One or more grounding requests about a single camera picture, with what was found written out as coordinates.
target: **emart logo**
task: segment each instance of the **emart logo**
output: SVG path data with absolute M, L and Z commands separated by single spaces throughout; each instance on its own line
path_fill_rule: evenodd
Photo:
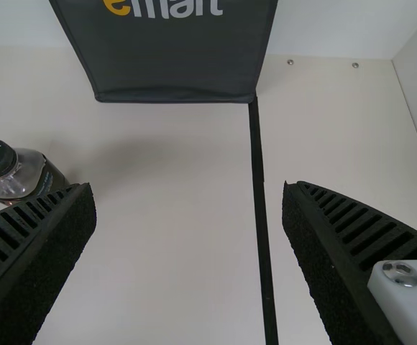
M 156 8 L 154 0 L 142 0 L 145 3 L 147 17 L 156 17 Z M 194 12 L 196 16 L 203 15 L 204 0 L 158 0 L 159 5 L 157 9 L 160 10 L 160 15 L 163 19 L 186 18 Z M 127 16 L 130 12 L 135 17 L 142 17 L 142 7 L 139 0 L 103 0 L 106 8 L 118 16 Z M 210 13 L 214 16 L 223 15 L 223 10 L 218 8 L 218 0 L 210 0 Z

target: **dark gray fabric banner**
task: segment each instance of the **dark gray fabric banner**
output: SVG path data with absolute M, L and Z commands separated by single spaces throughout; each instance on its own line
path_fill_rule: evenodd
M 249 103 L 277 0 L 50 0 L 101 102 Z

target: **beige floor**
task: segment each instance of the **beige floor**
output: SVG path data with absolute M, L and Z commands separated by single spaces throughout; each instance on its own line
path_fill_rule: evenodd
M 71 49 L 0 48 L 0 138 L 96 199 L 35 345 L 265 342 L 246 105 L 100 104 Z
M 417 134 L 393 65 L 353 62 L 269 55 L 258 85 L 281 344 L 329 344 L 283 232 L 285 180 L 347 194 L 417 229 Z

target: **metal screw head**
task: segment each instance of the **metal screw head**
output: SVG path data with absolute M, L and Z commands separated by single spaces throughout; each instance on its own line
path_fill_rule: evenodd
M 417 271 L 401 261 L 387 261 L 382 266 L 384 275 L 395 284 L 413 288 L 417 286 Z

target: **black vertical strip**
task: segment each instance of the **black vertical strip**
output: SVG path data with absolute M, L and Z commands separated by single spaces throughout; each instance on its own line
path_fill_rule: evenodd
M 278 345 L 278 324 L 275 318 L 274 287 L 272 286 L 271 254 L 267 233 L 265 171 L 260 135 L 258 98 L 249 104 L 250 142 L 252 145 L 253 198 L 257 224 L 258 260 L 260 262 L 261 296 L 266 345 Z

